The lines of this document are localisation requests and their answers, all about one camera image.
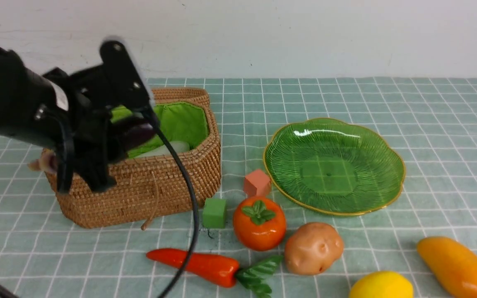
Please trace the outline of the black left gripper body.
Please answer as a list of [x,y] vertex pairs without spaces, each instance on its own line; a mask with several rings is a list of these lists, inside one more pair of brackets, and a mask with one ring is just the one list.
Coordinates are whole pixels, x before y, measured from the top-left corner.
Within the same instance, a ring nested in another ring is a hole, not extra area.
[[116,99],[103,66],[68,74],[53,68],[42,74],[65,92],[68,119],[75,145],[74,166],[108,165],[117,161],[117,137],[112,129],[111,110]]

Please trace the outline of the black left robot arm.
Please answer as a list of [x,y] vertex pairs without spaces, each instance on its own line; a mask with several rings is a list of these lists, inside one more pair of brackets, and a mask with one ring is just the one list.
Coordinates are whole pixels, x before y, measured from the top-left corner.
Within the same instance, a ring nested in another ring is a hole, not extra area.
[[74,174],[94,192],[116,184],[108,172],[110,117],[59,68],[39,75],[0,47],[0,136],[49,149],[32,168],[54,174],[60,194],[70,192]]

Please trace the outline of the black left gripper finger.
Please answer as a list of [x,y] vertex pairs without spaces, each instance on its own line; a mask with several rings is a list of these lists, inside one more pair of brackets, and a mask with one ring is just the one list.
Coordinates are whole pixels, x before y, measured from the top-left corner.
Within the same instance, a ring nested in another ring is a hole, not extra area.
[[109,174],[108,160],[102,153],[89,153],[79,158],[79,175],[91,192],[103,193],[117,185]]
[[56,122],[61,134],[61,141],[57,142],[54,150],[58,160],[57,191],[60,194],[69,194],[74,173],[75,145],[70,123],[67,120]]

